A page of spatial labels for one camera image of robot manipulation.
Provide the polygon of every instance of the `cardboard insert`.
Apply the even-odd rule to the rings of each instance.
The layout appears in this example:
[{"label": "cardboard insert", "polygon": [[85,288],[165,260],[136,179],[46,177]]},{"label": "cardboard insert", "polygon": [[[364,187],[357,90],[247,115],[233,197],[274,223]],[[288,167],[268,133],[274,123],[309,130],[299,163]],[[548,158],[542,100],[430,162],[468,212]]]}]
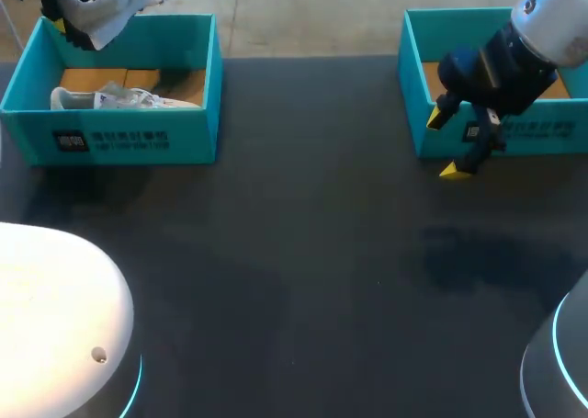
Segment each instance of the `cardboard insert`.
[{"label": "cardboard insert", "polygon": [[[441,82],[439,81],[439,77],[437,76],[437,66],[439,65],[438,62],[424,62],[423,63],[423,70],[424,70],[424,77],[426,78],[426,83],[429,86],[429,93],[431,94],[431,99],[435,101],[440,95],[446,92],[446,89],[443,87]],[[539,97],[539,99],[570,99],[570,93],[566,88],[563,80],[558,73],[558,80],[546,90],[543,95]]]},{"label": "cardboard insert", "polygon": [[72,92],[95,92],[115,82],[202,106],[205,79],[206,70],[65,69],[60,86]]}]

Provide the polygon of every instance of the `white dome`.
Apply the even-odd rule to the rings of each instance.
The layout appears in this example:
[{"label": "white dome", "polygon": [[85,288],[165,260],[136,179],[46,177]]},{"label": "white dome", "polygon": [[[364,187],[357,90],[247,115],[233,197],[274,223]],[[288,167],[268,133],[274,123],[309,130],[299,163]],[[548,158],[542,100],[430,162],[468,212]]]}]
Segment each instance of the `white dome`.
[{"label": "white dome", "polygon": [[74,235],[0,223],[0,417],[63,418],[125,354],[132,298],[117,266]]}]

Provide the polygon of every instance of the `cardboard box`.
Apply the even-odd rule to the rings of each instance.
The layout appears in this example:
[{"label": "cardboard box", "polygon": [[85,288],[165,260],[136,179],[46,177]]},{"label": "cardboard box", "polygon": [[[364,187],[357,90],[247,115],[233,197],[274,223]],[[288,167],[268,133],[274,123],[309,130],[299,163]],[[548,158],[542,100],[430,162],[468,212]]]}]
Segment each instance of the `cardboard box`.
[{"label": "cardboard box", "polygon": [[[60,83],[92,91],[122,73],[124,84],[125,69],[190,73],[187,85],[197,87],[185,85],[183,94],[202,109],[50,110],[51,90]],[[42,18],[6,89],[0,119],[31,165],[210,164],[221,84],[212,15],[135,16],[98,52],[72,47]]]},{"label": "cardboard box", "polygon": [[[458,46],[480,47],[510,19],[510,8],[419,9],[404,15],[398,76],[413,143],[420,157],[458,157],[471,142],[466,128],[475,122],[470,103],[443,129],[426,122],[444,90],[436,63]],[[561,69],[560,79],[523,115],[503,120],[507,150],[497,155],[588,153],[588,65]]]}]

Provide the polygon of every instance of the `concrete floor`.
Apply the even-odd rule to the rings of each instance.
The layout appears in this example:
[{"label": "concrete floor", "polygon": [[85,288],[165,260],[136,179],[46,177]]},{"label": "concrete floor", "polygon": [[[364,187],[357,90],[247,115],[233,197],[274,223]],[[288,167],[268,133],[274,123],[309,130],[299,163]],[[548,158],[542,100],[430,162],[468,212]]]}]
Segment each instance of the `concrete floor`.
[{"label": "concrete floor", "polygon": [[[39,1],[3,0],[26,42]],[[214,13],[225,56],[394,53],[402,12],[416,7],[509,6],[516,0],[168,0],[149,13]],[[0,61],[17,58],[0,13]]]}]

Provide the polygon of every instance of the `small screw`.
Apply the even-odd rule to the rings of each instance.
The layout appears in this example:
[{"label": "small screw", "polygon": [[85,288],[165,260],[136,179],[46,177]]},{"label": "small screw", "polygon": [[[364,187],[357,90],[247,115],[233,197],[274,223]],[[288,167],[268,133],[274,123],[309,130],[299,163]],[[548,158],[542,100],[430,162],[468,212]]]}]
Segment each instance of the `small screw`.
[{"label": "small screw", "polygon": [[525,3],[525,14],[530,14],[535,10],[537,0],[527,0]]}]

